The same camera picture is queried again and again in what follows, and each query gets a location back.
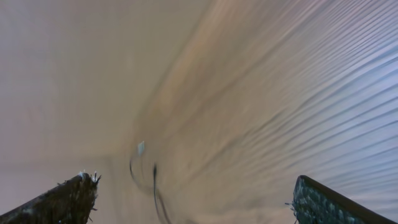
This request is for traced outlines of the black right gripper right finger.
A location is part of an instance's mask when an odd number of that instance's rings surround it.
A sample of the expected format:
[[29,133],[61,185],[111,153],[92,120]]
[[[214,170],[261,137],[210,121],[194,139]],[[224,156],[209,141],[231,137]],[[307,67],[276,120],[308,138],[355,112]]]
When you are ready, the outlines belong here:
[[297,177],[288,206],[299,224],[395,224],[306,175]]

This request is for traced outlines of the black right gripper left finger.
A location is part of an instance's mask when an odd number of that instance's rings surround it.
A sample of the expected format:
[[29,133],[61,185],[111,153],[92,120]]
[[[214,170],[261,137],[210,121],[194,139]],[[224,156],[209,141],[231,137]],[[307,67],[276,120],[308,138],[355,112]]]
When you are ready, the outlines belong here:
[[95,211],[101,176],[80,172],[1,215],[1,224],[86,224]]

